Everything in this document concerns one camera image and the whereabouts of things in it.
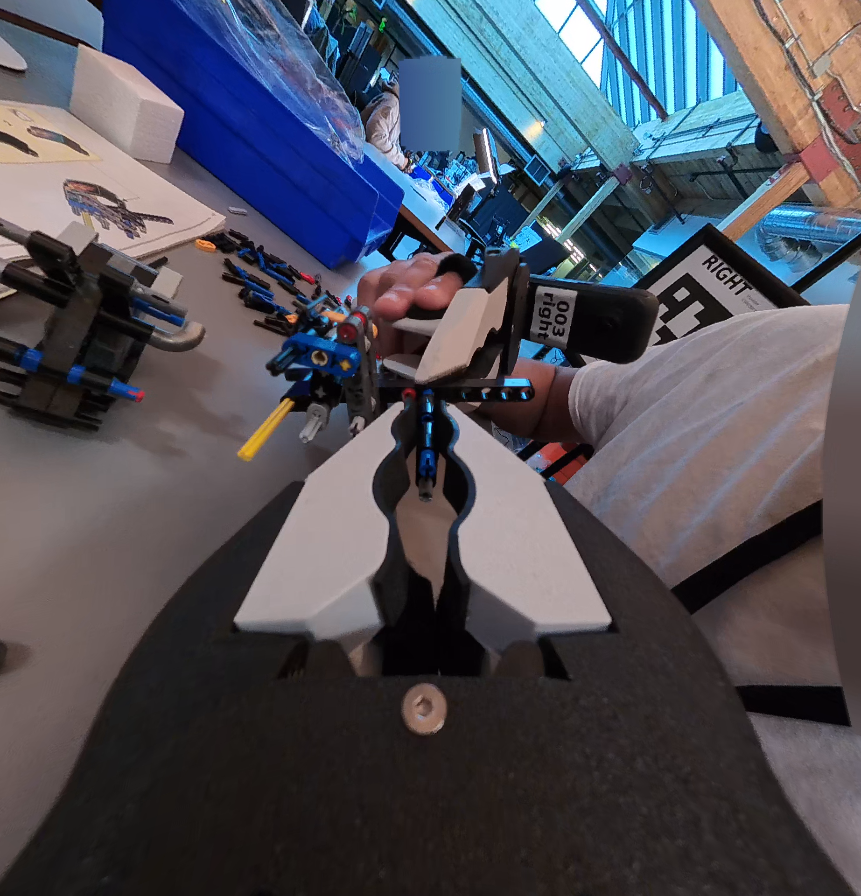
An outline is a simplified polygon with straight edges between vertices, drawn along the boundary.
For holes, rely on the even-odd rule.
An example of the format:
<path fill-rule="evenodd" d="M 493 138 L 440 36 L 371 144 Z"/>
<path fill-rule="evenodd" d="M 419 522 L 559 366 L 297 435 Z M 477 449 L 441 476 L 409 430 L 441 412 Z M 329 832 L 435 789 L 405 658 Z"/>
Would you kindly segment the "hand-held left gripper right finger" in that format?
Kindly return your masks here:
<path fill-rule="evenodd" d="M 479 676 L 516 644 L 608 632 L 612 616 L 542 477 L 456 407 L 440 421 L 455 512 L 437 601 L 440 672 Z"/>

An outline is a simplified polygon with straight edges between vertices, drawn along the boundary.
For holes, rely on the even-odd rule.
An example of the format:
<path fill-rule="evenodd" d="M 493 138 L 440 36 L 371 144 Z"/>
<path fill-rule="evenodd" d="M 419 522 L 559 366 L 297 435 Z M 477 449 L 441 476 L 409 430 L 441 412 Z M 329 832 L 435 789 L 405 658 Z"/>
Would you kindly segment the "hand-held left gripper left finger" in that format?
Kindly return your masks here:
<path fill-rule="evenodd" d="M 430 582 L 406 558 L 396 510 L 414 486 L 418 404 L 398 402 L 311 473 L 234 618 L 247 633 L 375 643 L 387 675 L 434 674 Z"/>

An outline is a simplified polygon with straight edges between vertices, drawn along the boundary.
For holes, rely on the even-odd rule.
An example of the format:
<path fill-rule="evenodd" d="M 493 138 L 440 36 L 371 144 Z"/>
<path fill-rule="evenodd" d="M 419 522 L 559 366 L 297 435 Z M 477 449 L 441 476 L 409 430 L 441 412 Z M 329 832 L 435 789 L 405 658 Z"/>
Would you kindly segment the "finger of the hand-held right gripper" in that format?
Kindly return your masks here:
<path fill-rule="evenodd" d="M 461 375 L 504 319 L 509 282 L 491 292 L 464 287 L 454 296 L 431 336 L 415 373 L 416 385 L 431 385 Z"/>
<path fill-rule="evenodd" d="M 415 353 L 392 354 L 383 360 L 383 368 L 411 380 L 442 380 L 445 377 L 435 333 L 442 318 L 405 317 L 392 324 L 392 330 L 417 341 Z"/>

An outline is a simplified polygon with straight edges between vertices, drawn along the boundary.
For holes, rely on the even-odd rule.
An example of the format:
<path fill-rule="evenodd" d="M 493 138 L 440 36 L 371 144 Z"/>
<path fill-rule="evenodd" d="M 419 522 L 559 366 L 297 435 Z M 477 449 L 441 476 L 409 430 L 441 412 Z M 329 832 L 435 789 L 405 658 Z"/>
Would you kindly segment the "lego frame sub-assembly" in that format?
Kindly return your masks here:
<path fill-rule="evenodd" d="M 479 406 L 525 402 L 534 397 L 529 380 L 494 372 L 479 379 L 416 385 L 415 380 L 383 368 L 384 358 L 378 355 L 377 347 L 377 328 L 369 308 L 364 307 L 350 312 L 325 335 L 312 330 L 286 337 L 266 369 L 272 376 L 284 378 L 289 388 L 238 450 L 238 458 L 252 461 L 291 413 L 304 415 L 300 440 L 310 443 L 326 428 L 332 411 L 339 405 L 345 407 L 350 434 L 356 436 L 397 400 L 408 408 L 416 408 L 418 415 L 419 397 L 424 389 L 434 391 L 436 409 L 443 403 Z"/>

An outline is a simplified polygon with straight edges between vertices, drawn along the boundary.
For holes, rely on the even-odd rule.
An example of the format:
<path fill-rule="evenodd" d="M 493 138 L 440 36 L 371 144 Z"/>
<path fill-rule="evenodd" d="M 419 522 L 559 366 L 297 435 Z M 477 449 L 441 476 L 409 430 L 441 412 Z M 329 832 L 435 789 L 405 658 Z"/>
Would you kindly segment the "small black-blue lego pin assembly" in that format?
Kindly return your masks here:
<path fill-rule="evenodd" d="M 415 484 L 423 503 L 433 500 L 438 467 L 436 436 L 436 395 L 431 389 L 421 391 L 418 402 L 418 441 L 415 457 Z"/>

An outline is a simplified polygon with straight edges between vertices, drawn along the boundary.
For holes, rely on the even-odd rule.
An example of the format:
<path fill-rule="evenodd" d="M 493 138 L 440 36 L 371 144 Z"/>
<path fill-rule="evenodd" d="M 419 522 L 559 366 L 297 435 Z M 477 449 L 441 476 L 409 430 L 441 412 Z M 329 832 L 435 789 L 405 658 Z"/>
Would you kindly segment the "lego instruction booklet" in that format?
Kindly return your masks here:
<path fill-rule="evenodd" d="M 0 218 L 80 252 L 86 269 L 133 273 L 147 257 L 222 231 L 226 217 L 189 196 L 68 111 L 0 99 Z"/>

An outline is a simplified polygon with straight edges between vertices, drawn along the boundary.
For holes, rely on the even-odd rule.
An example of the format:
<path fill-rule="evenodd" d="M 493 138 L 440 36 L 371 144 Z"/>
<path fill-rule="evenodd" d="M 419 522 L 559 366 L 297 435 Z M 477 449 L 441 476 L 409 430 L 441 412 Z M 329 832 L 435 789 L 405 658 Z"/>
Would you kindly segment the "person's right forearm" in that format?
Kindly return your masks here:
<path fill-rule="evenodd" d="M 521 357 L 513 375 L 531 382 L 534 397 L 525 402 L 481 404 L 472 416 L 487 427 L 538 442 L 591 443 L 571 416 L 570 389 L 586 367 L 556 366 Z"/>

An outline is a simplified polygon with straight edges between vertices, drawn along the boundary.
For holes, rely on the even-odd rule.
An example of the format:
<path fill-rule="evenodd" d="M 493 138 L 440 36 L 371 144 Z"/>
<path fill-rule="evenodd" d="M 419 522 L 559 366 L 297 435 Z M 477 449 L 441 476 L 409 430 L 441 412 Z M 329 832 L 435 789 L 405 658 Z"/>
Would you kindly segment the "pile of small lego pins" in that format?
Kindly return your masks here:
<path fill-rule="evenodd" d="M 214 232 L 195 247 L 223 255 L 223 280 L 238 287 L 246 308 L 264 315 L 257 326 L 282 337 L 312 330 L 325 335 L 356 309 L 354 297 L 335 295 L 319 274 L 303 273 L 237 230 Z"/>

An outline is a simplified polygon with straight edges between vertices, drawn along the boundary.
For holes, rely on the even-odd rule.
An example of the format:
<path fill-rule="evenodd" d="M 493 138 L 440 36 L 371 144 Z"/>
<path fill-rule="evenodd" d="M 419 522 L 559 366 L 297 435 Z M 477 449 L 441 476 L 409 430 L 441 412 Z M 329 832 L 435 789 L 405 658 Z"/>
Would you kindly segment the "lego chassis with grey motor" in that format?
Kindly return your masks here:
<path fill-rule="evenodd" d="M 35 347 L 0 336 L 0 406 L 58 428 L 96 432 L 119 400 L 141 402 L 129 379 L 146 348 L 184 353 L 203 341 L 202 324 L 174 302 L 181 276 L 139 262 L 74 222 L 57 238 L 0 218 L 0 236 L 29 265 L 0 258 L 0 286 L 52 306 Z"/>

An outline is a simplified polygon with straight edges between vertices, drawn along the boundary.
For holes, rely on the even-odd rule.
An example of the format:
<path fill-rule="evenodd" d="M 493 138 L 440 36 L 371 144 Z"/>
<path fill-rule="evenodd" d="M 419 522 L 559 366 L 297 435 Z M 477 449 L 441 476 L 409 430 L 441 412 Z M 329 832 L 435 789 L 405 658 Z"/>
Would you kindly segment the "person's right hand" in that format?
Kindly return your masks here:
<path fill-rule="evenodd" d="M 358 282 L 357 300 L 369 308 L 378 334 L 385 337 L 393 335 L 396 322 L 409 316 L 443 315 L 478 271 L 463 254 L 422 252 L 366 273 Z"/>

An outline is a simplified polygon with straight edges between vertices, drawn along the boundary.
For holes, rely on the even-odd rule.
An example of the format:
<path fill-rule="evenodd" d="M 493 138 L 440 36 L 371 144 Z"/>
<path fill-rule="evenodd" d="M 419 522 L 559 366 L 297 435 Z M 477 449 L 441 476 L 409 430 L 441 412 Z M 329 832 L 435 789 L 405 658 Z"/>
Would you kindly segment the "background work table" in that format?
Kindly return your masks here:
<path fill-rule="evenodd" d="M 465 253 L 469 237 L 446 217 L 447 209 L 429 182 L 415 179 L 393 164 L 389 174 L 402 188 L 402 202 L 392 234 L 416 240 L 422 250 Z"/>

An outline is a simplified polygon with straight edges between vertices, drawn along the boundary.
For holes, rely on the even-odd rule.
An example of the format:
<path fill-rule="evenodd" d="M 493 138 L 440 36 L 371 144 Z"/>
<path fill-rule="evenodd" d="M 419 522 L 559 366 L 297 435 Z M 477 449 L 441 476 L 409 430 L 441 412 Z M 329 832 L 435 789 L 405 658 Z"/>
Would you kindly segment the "framed black marker sign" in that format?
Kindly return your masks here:
<path fill-rule="evenodd" d="M 706 225 L 637 283 L 659 302 L 649 346 L 673 342 L 733 316 L 807 307 L 804 293 L 858 252 L 861 233 L 787 285 L 721 231 Z"/>

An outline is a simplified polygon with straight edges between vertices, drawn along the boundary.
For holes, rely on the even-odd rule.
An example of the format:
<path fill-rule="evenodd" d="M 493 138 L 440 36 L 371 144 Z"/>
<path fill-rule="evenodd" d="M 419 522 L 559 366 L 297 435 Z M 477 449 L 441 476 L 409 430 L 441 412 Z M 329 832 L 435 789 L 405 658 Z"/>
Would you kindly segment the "blue plastic bin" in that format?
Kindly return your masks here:
<path fill-rule="evenodd" d="M 393 177 L 365 152 L 342 160 L 174 2 L 103 2 L 102 48 L 184 110 L 178 146 L 326 267 L 378 250 Z"/>

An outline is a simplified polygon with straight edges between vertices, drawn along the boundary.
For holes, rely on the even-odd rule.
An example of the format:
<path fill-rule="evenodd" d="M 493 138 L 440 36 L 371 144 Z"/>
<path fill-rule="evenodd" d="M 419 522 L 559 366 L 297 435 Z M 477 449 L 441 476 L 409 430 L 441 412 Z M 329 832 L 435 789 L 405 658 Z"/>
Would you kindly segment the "clear plastic bag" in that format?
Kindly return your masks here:
<path fill-rule="evenodd" d="M 365 132 L 343 86 L 282 2 L 180 1 L 302 125 L 351 166 L 363 162 Z"/>

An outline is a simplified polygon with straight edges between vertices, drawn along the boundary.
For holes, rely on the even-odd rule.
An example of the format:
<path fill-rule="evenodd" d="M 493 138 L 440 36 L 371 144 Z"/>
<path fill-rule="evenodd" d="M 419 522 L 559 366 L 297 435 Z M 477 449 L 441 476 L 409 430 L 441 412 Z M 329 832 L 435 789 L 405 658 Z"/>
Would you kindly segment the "white foam block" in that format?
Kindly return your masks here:
<path fill-rule="evenodd" d="M 171 163 L 184 110 L 129 63 L 77 49 L 70 113 L 128 156 Z"/>

